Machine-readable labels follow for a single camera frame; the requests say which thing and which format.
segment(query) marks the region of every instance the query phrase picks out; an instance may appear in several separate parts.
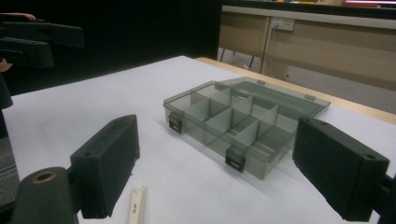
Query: hand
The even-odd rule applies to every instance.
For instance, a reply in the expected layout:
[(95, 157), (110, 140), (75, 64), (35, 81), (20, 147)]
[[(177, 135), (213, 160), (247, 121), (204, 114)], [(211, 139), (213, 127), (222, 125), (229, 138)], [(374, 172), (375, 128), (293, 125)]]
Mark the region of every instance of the hand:
[[(34, 21), (35, 20), (35, 16), (34, 15), (30, 15), (30, 14), (26, 14), (26, 13), (19, 13), (19, 12), (15, 12), (15, 13), (0, 13), (0, 15), (20, 15), (20, 16), (25, 16), (27, 19), (29, 19), (30, 21)], [(6, 59), (2, 59), (2, 62), (0, 62), (0, 72), (5, 72), (8, 70), (8, 68), (10, 68), (12, 66), (11, 63), (7, 63)]]

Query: power socket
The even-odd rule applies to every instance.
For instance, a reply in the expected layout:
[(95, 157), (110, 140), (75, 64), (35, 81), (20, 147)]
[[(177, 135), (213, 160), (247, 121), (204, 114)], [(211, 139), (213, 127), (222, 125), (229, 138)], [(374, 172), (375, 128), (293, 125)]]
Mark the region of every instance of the power socket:
[(294, 28), (294, 20), (273, 17), (271, 27), (278, 30), (292, 31)]

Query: black backdrop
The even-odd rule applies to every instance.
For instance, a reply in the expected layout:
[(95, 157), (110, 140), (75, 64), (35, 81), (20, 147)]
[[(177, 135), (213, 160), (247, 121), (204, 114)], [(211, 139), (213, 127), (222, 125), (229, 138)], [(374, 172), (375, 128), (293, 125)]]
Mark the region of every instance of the black backdrop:
[(8, 0), (2, 12), (26, 12), (83, 29), (85, 47), (51, 45), (51, 68), (13, 66), (11, 95), (98, 77), (178, 55), (216, 59), (219, 0)]

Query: white tabletop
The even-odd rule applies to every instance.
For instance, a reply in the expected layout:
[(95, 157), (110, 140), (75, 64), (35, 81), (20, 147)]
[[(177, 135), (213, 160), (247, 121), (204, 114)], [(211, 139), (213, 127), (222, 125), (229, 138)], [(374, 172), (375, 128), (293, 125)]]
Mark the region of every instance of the white tabletop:
[[(295, 167), (291, 153), (265, 180), (239, 173), (224, 158), (168, 128), (163, 100), (210, 80), (240, 77), (186, 57), (12, 97), (4, 115), (20, 178), (70, 155), (111, 120), (136, 114), (141, 158), (112, 217), (127, 223), (131, 189), (147, 185), (145, 224), (347, 223)], [(391, 159), (396, 125), (331, 105), (318, 116)], [(376, 223), (373, 212), (370, 223)]]

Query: transparent gray storage box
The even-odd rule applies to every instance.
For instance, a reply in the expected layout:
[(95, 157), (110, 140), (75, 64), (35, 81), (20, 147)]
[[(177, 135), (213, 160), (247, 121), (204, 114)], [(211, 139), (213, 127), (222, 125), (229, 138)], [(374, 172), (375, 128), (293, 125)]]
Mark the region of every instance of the transparent gray storage box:
[(264, 179), (292, 149), (300, 116), (313, 118), (330, 103), (256, 79), (210, 81), (164, 100), (166, 120), (225, 158)]

